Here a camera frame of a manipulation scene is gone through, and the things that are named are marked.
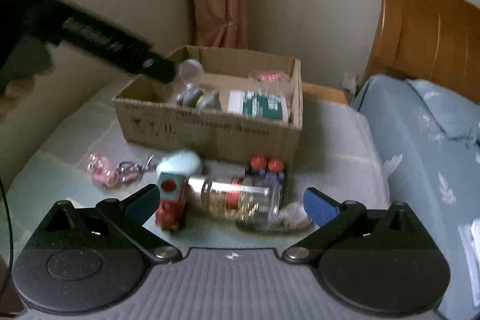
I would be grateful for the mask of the red wooden toy train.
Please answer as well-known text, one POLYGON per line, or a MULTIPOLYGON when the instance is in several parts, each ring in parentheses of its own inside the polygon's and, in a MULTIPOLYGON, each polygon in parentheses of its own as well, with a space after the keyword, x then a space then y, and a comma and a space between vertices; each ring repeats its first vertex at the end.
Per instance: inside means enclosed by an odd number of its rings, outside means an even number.
POLYGON ((186 203, 186 177, 161 172, 157 181, 160 203, 155 212, 155 224, 162 230, 176 231, 182 224, 186 203))

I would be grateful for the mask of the pink pig keychain toy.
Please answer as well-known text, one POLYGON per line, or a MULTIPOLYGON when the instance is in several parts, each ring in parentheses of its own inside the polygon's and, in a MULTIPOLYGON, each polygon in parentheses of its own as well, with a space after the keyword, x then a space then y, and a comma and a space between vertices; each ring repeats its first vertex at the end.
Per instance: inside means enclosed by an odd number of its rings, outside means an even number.
POLYGON ((94 184, 103 188, 117 188, 137 182, 145 173, 155 171, 154 156, 151 155, 145 164, 123 161, 116 166, 101 154, 90 154, 87 171, 94 184))

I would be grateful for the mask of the light blue earbud case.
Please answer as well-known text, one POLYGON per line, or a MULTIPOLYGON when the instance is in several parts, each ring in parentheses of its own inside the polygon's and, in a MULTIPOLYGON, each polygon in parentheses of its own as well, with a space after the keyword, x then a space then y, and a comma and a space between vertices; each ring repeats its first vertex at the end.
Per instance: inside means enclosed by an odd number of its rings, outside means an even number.
POLYGON ((188 149, 177 150, 163 156, 156 167, 157 175, 172 173, 185 176, 199 175, 203 170, 198 154, 188 149))

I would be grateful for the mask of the capsule bottle with silver cap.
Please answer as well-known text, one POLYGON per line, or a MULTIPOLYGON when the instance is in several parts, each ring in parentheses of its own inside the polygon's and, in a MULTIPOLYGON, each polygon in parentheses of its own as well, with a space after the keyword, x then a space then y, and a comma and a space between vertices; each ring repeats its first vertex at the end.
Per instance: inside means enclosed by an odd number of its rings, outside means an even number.
POLYGON ((283 186, 258 175, 244 177, 191 176, 187 201, 213 218, 244 224, 275 221, 283 198, 283 186))

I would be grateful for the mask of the white green medical container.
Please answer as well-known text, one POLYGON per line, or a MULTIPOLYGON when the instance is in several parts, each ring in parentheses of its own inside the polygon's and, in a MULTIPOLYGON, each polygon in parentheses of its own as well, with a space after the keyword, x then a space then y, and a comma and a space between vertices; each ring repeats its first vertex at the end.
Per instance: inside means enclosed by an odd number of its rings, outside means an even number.
POLYGON ((227 112, 284 124, 289 122, 290 116, 285 96, 243 90, 229 92, 227 112))

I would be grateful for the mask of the grey shark figurine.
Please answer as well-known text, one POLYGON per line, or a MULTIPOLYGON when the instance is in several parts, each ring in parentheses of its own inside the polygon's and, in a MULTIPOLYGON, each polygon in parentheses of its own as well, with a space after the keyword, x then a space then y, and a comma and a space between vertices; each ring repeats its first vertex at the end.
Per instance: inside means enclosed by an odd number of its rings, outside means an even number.
POLYGON ((220 92, 213 90, 205 93, 201 88, 188 84, 176 95, 175 102, 181 107, 189 107, 196 110, 222 110, 220 92))

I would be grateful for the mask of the clear jar with red label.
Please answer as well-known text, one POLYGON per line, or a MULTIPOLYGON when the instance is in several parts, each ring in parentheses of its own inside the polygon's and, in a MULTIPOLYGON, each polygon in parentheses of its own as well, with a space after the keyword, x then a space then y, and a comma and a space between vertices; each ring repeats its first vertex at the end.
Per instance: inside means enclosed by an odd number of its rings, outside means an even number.
POLYGON ((289 96, 295 89, 290 77, 282 71, 253 71, 249 79, 262 93, 289 96))

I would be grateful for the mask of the tall clear plastic jar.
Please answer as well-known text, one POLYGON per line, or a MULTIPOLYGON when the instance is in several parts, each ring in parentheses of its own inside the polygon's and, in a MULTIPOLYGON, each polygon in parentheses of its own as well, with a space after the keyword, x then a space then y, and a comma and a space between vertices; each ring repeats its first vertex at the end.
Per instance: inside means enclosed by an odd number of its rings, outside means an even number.
POLYGON ((196 59, 186 59, 178 65, 177 74, 184 85, 196 85, 204 75, 204 69, 196 59))

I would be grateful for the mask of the blue floral bed sheet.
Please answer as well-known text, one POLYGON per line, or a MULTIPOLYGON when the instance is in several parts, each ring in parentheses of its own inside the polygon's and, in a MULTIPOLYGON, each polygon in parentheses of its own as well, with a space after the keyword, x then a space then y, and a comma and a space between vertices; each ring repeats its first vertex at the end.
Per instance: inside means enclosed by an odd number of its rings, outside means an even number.
POLYGON ((479 277, 470 274, 458 227, 479 219, 479 144, 449 140, 407 80, 371 77, 353 106, 368 121, 391 200, 407 202, 447 259, 447 319, 478 319, 479 277))

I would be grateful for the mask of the stack of papers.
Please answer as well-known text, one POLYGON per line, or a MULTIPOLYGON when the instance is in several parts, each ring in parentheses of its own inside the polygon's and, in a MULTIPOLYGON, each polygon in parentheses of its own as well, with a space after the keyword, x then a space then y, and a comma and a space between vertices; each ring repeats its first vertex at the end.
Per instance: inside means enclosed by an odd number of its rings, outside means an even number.
POLYGON ((470 274, 479 277, 479 219, 458 227, 470 274))

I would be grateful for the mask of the open cardboard box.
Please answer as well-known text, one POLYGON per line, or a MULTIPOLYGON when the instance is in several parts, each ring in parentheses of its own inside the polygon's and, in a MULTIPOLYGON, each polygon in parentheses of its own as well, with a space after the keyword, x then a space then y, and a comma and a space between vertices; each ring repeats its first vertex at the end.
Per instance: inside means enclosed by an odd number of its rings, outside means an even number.
POLYGON ((201 157, 247 163, 255 155, 293 163, 303 129, 301 62, 246 49, 182 46, 168 58, 175 63, 194 59, 204 74, 194 81, 203 91, 220 93, 221 110, 196 110, 174 101, 178 87, 160 84, 145 76, 132 79, 112 102, 123 136, 129 142, 161 151, 192 149, 201 157), (280 71, 290 79, 288 120, 273 121, 226 110, 230 92, 256 91, 251 75, 280 71))

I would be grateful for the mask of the blue floral pillow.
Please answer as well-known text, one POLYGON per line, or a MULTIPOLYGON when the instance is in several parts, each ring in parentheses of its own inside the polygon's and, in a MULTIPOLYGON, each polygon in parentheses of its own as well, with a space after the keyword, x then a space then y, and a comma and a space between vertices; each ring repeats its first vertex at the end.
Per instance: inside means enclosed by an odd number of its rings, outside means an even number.
POLYGON ((425 79, 408 79, 407 83, 422 99, 446 138, 479 144, 479 104, 425 79))

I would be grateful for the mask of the wooden bed headboard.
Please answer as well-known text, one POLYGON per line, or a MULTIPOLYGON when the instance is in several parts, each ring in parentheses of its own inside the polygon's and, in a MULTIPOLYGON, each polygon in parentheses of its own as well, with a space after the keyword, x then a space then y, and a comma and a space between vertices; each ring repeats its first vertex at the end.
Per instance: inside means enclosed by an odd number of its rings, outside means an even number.
POLYGON ((382 0, 364 78, 426 79, 479 102, 479 46, 465 0, 382 0))

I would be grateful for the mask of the white wall charger plug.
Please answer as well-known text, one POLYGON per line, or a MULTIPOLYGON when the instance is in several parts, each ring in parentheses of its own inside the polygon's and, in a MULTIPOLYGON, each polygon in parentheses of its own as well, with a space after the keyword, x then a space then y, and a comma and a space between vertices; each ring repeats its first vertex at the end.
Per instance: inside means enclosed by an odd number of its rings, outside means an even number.
POLYGON ((357 74, 353 72, 344 72, 342 87, 352 96, 356 95, 356 92, 358 90, 357 74))

